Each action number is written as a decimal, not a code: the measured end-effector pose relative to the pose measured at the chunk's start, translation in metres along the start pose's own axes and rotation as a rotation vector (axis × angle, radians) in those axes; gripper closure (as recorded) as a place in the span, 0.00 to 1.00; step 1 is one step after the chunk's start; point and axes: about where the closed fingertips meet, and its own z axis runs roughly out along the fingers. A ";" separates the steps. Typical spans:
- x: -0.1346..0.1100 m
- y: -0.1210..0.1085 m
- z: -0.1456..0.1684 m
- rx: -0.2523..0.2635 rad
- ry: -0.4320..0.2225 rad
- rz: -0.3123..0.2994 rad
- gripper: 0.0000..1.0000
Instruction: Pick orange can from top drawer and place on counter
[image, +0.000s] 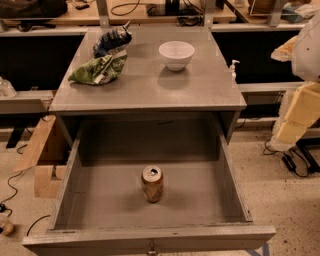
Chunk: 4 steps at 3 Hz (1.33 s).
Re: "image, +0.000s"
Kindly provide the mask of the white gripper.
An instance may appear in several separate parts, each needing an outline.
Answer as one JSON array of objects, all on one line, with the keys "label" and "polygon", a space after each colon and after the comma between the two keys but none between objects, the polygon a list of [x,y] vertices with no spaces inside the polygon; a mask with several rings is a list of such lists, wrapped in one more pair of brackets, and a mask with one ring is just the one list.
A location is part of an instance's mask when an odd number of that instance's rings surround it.
[{"label": "white gripper", "polygon": [[295,91],[287,91],[272,130],[271,147],[277,151],[287,151],[319,118],[319,83],[305,82]]}]

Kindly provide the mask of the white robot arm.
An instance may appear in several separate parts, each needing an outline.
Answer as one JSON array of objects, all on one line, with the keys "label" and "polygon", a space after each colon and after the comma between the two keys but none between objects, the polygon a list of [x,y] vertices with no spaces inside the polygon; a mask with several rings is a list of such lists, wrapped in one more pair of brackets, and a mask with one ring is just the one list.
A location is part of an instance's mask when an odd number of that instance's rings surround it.
[{"label": "white robot arm", "polygon": [[304,83],[295,91],[287,91],[282,99],[279,117],[270,145],[287,151],[302,138],[320,118],[320,13],[317,12],[299,34],[278,47],[272,58],[286,56],[292,72]]}]

